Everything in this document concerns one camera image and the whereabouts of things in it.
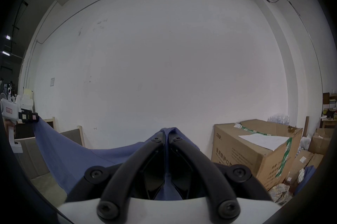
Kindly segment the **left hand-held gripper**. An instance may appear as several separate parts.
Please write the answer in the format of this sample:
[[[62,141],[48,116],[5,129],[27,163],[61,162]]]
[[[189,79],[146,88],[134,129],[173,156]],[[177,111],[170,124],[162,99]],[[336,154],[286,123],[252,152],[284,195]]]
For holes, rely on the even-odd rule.
[[[16,98],[15,102],[1,98],[1,114],[2,117],[10,119],[15,124],[18,121],[22,123],[37,123],[40,118],[38,113],[31,110],[21,110],[21,98]],[[23,153],[21,143],[15,142],[12,128],[9,128],[9,143],[13,153]]]

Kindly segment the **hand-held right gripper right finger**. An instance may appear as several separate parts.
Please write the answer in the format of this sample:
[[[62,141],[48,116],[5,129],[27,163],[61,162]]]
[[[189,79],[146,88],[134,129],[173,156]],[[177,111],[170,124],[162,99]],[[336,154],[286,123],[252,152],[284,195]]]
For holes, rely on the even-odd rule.
[[[179,134],[168,134],[168,170],[182,199],[206,198],[214,224],[234,223],[243,216],[238,198],[273,204],[247,166],[214,163]]]

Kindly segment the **person's left hand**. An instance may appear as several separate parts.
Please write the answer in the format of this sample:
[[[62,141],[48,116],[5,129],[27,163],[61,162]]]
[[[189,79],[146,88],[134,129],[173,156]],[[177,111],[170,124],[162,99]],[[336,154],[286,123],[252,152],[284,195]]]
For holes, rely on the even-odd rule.
[[[6,119],[4,117],[2,119],[3,119],[3,124],[4,124],[5,132],[6,132],[6,137],[7,137],[7,140],[9,141],[9,128],[13,129],[13,133],[15,137],[16,136],[16,130],[15,130],[16,125],[10,119]]]

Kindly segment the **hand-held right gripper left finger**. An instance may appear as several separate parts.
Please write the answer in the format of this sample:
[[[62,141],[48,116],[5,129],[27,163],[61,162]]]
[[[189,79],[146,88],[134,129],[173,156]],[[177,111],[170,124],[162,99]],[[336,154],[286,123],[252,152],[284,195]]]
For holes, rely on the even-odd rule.
[[[166,135],[154,135],[122,164],[93,166],[71,190],[66,208],[73,222],[124,224],[130,198],[154,200],[165,184]]]

